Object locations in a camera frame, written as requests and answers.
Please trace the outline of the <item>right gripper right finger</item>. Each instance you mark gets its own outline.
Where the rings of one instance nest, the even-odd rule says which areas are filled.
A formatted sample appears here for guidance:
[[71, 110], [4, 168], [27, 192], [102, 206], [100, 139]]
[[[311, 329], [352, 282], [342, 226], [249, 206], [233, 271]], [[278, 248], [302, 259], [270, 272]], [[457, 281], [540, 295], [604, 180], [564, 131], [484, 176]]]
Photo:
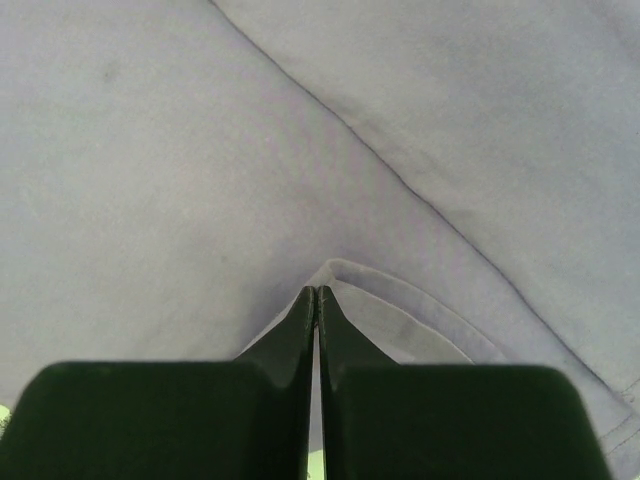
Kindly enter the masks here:
[[576, 388], [541, 366], [402, 365], [317, 291], [330, 479], [607, 479]]

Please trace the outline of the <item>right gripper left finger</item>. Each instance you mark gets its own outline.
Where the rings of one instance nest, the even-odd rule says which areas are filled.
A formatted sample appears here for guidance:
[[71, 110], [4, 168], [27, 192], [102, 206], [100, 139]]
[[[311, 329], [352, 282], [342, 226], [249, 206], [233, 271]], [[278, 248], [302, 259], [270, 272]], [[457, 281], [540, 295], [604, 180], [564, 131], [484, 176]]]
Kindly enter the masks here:
[[23, 391], [5, 479], [303, 479], [315, 292], [231, 361], [63, 362]]

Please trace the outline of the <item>purple t shirt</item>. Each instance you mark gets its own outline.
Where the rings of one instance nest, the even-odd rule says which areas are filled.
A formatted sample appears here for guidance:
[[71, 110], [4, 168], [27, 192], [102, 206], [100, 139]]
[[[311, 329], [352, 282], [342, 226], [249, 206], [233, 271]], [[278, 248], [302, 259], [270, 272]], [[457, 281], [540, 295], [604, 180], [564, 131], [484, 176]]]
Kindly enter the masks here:
[[394, 359], [562, 371], [637, 478], [638, 3], [2, 3], [4, 406], [322, 284]]

